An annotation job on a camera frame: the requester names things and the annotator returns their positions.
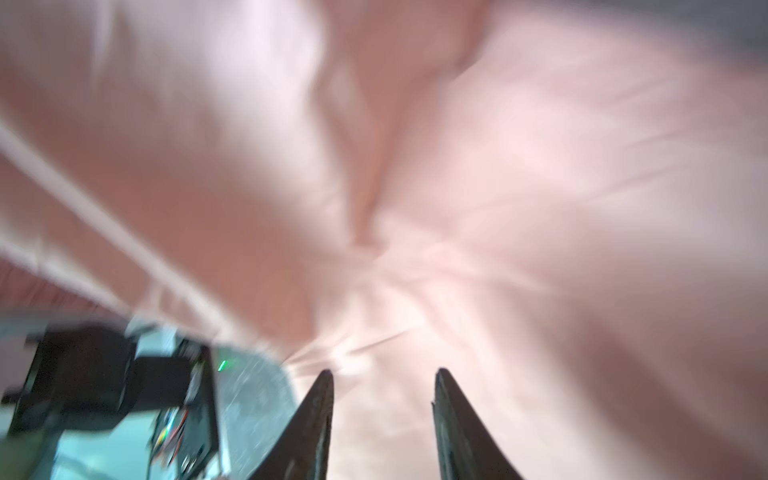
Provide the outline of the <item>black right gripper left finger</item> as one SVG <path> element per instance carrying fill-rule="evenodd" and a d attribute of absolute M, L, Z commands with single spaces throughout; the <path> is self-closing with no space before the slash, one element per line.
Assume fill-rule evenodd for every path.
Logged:
<path fill-rule="evenodd" d="M 323 370 L 250 480 L 325 480 L 334 411 L 334 377 Z"/>

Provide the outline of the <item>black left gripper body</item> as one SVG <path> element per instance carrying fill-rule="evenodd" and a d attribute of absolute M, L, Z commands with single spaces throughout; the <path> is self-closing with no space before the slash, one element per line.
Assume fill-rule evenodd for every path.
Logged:
<path fill-rule="evenodd" d="M 21 386 L 4 392 L 4 479 L 213 479 L 219 425 L 208 346 L 105 325 L 30 335 Z"/>

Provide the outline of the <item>pink drawstring shorts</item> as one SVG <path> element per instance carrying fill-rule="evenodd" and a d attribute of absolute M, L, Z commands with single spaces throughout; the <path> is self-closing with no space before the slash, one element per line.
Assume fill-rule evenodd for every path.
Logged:
<path fill-rule="evenodd" d="M 334 479 L 441 367 L 529 479 L 763 479 L 767 5 L 5 1 L 1 252 L 331 369 Z"/>

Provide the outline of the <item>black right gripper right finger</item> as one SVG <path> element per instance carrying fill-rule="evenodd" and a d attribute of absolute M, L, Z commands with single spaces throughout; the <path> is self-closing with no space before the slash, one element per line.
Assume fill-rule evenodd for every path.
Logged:
<path fill-rule="evenodd" d="M 442 479 L 523 479 L 446 368 L 437 371 L 432 407 Z"/>

